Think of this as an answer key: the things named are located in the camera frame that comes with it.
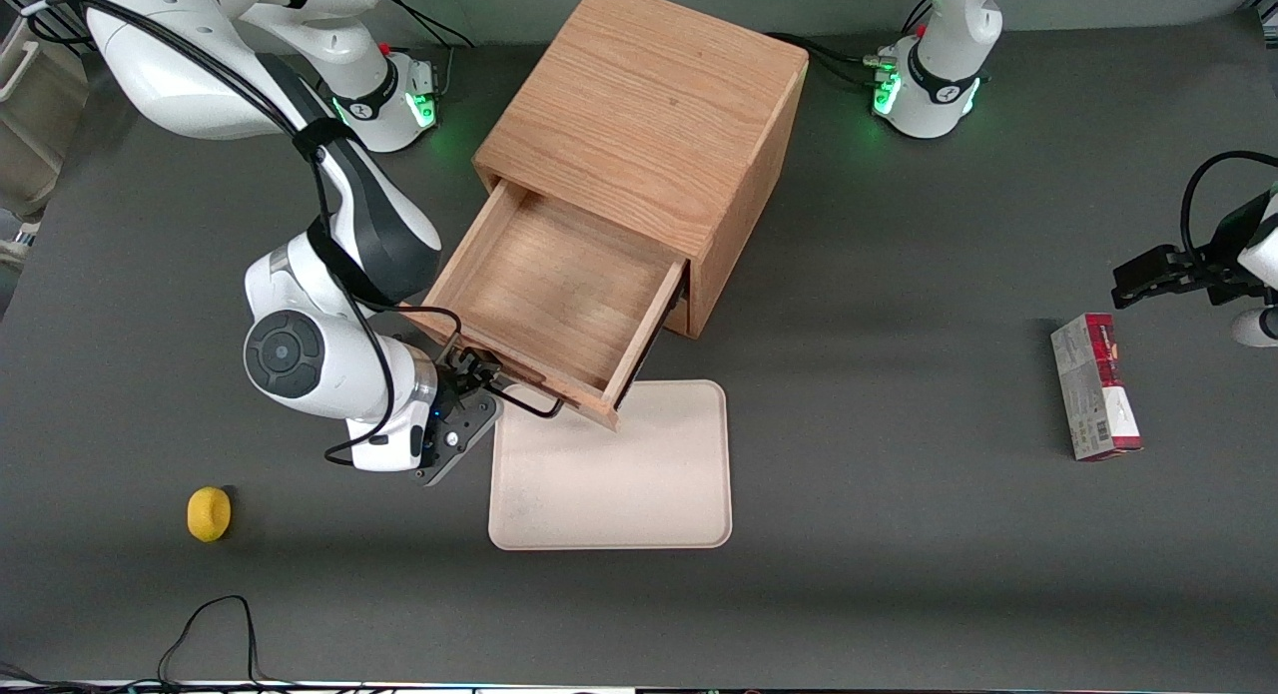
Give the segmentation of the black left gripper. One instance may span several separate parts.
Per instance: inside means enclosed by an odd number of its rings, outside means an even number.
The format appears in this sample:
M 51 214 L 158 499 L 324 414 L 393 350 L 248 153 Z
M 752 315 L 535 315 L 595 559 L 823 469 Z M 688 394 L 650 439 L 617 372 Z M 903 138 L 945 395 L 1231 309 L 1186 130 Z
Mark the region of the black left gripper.
M 1213 307 L 1247 297 L 1238 256 L 1247 238 L 1213 238 L 1206 245 L 1158 245 L 1113 270 L 1112 302 L 1122 311 L 1163 294 L 1205 291 Z

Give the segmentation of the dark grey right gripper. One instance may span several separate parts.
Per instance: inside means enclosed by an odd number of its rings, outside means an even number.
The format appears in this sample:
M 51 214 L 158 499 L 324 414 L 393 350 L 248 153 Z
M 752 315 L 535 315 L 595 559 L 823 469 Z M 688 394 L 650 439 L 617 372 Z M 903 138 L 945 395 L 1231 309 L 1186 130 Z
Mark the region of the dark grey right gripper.
M 426 426 L 414 429 L 419 458 L 414 475 L 424 486 L 443 481 L 502 414 L 496 395 L 501 392 L 497 383 L 501 362 L 482 360 L 482 351 L 472 346 L 454 346 L 446 366 L 436 367 L 435 372 L 437 383 Z

